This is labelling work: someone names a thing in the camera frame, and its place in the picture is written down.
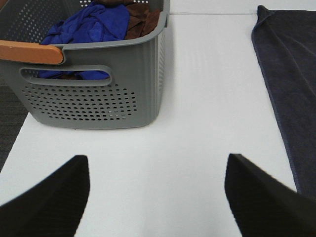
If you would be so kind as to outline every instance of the brown towel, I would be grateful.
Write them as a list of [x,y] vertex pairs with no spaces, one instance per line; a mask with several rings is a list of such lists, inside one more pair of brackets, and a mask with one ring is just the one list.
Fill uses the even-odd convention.
[[96,3],[103,4],[105,6],[111,7],[111,6],[117,6],[120,4],[123,4],[125,6],[134,4],[134,0],[95,0]]
[[158,24],[160,10],[149,12],[148,3],[137,3],[126,7],[130,14],[125,40],[145,36],[155,29]]

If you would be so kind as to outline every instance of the basket handle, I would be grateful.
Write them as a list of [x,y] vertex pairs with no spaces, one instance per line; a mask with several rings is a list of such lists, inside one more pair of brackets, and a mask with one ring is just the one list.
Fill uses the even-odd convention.
[[[44,79],[35,78],[25,70],[49,70],[49,71],[103,71],[109,77],[103,80],[64,80],[64,79]],[[28,83],[35,85],[52,85],[52,86],[107,86],[115,83],[113,70],[105,65],[76,65],[76,66],[46,66],[36,65],[35,67],[20,68],[21,77]]]
[[62,51],[52,45],[0,40],[0,59],[24,63],[59,64]]

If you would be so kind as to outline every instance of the white table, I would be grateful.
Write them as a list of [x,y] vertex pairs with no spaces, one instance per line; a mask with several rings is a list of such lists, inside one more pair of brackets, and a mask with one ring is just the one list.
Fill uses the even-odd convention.
[[91,191],[76,237],[239,237],[225,192],[229,153],[294,182],[252,47],[255,15],[172,15],[158,118],[74,130],[31,115],[0,173],[0,204],[76,154]]
[[170,0],[174,14],[255,14],[257,6],[271,10],[316,10],[314,0]]

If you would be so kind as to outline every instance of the clothes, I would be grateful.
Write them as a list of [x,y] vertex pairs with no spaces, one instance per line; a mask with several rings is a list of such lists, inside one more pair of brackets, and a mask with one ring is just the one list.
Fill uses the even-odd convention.
[[88,159],[75,156],[40,183],[0,206],[0,236],[73,237],[89,192]]
[[147,3],[128,5],[127,9],[130,14],[130,19],[125,40],[145,36],[157,26],[161,12],[159,9],[149,12],[149,4]]
[[316,202],[242,155],[229,155],[225,193],[243,237],[316,236]]
[[[92,2],[66,21],[61,21],[51,27],[43,45],[60,43],[87,43],[123,40],[129,22],[129,13],[122,4],[107,8],[102,4]],[[41,78],[59,78],[73,72],[40,71]],[[106,79],[109,75],[101,71],[76,72],[83,79]]]
[[252,42],[296,189],[316,198],[316,12],[258,7]]

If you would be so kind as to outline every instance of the orange handle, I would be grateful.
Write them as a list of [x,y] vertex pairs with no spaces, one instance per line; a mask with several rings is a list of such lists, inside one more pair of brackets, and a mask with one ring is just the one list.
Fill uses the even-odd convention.
[[59,64],[61,50],[52,45],[0,40],[0,59],[25,63]]

